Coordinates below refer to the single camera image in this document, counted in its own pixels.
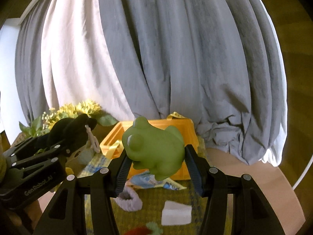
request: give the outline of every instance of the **yellow flower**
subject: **yellow flower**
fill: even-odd
[[[61,106],[57,111],[55,111],[55,108],[50,108],[49,110],[50,114],[43,113],[42,120],[45,128],[51,130],[54,124],[61,119],[61,115],[63,117],[66,114],[69,118],[76,118],[79,114],[85,113],[90,116],[101,112],[102,108],[98,103],[88,99],[78,103],[76,106],[70,103]]]

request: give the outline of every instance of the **yellow basket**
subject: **yellow basket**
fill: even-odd
[[[196,136],[194,125],[191,119],[161,119],[161,120],[149,120],[149,123],[153,125],[154,127],[157,127],[159,129],[165,129],[166,127],[173,125],[175,126],[180,133],[182,134],[184,138],[185,145],[192,144],[195,151],[198,152],[198,138]],[[105,139],[101,142],[100,148],[102,153],[105,155],[107,153],[107,150],[110,146],[112,146],[116,141],[122,140],[123,133],[133,125],[132,121],[125,121],[125,122],[119,122],[112,131],[105,137]],[[112,158],[119,157],[121,152],[118,150],[118,148],[115,150]],[[139,174],[146,171],[146,169],[140,169],[136,170],[131,166],[128,178],[132,177],[133,175]],[[183,163],[181,169],[179,169],[176,174],[171,176],[171,179],[173,180],[189,180],[189,172],[187,169],[187,166],[185,162]]]

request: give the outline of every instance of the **toy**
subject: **toy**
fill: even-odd
[[[184,140],[174,126],[162,130],[149,124],[145,117],[138,117],[124,132],[122,142],[134,169],[149,169],[158,181],[174,175],[182,167]]]
[[[149,222],[146,226],[138,227],[126,232],[124,235],[161,235],[163,230],[154,222]]]

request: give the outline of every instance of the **white sponge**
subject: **white sponge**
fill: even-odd
[[[191,210],[189,205],[166,201],[162,211],[161,224],[169,225],[185,225],[191,223]]]

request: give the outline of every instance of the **floor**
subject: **floor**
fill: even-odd
[[[287,76],[288,137],[280,169],[291,185],[313,154],[313,22],[298,0],[262,0],[275,25]],[[313,217],[313,167],[295,189]]]

